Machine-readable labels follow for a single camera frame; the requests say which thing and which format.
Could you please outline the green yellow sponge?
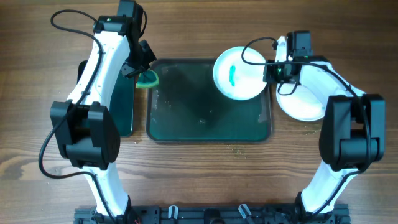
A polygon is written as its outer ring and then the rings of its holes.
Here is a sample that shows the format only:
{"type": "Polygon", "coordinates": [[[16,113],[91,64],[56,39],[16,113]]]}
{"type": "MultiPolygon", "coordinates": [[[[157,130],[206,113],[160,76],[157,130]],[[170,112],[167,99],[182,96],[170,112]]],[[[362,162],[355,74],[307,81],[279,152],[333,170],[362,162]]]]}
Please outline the green yellow sponge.
{"type": "Polygon", "coordinates": [[[148,89],[153,88],[159,84],[159,76],[153,70],[146,70],[139,74],[136,82],[136,88],[138,89],[148,89]]]}

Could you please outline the white plate stained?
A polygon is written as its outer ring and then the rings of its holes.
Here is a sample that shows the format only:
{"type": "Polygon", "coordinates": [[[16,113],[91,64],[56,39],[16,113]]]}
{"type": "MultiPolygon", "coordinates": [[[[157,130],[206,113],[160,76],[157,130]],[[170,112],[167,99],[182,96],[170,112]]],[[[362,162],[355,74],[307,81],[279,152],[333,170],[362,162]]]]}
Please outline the white plate stained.
{"type": "Polygon", "coordinates": [[[312,122],[322,119],[325,115],[325,107],[306,87],[298,85],[290,94],[294,84],[278,84],[276,87],[276,99],[281,109],[291,118],[312,122]]]}
{"type": "Polygon", "coordinates": [[[233,100],[250,100],[260,94],[267,83],[263,80],[265,58],[256,50],[242,46],[224,51],[213,67],[217,89],[233,100]]]}

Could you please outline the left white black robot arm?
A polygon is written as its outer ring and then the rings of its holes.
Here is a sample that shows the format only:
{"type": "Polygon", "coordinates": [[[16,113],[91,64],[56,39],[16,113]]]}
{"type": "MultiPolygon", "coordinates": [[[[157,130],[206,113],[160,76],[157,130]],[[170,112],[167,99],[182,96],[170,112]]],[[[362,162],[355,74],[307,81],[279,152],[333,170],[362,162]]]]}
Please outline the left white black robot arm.
{"type": "Polygon", "coordinates": [[[60,155],[87,179],[96,200],[78,209],[77,223],[137,223],[123,189],[116,159],[121,143],[119,123],[131,124],[135,78],[145,77],[156,57],[142,38],[147,15],[135,1],[121,1],[114,16],[94,20],[93,48],[79,66],[78,81],[65,101],[50,108],[60,155]]]}

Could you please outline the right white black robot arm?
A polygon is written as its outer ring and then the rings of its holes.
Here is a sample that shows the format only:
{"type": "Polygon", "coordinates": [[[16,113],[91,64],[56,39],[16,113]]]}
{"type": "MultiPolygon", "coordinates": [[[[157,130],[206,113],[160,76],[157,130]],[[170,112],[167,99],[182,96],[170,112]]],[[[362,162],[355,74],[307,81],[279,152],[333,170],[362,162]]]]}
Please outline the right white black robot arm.
{"type": "Polygon", "coordinates": [[[308,31],[274,39],[264,81],[276,84],[277,102],[299,121],[322,120],[321,163],[298,196],[306,219],[330,213],[344,188],[385,151],[385,101],[347,82],[324,56],[315,56],[308,31]]]}

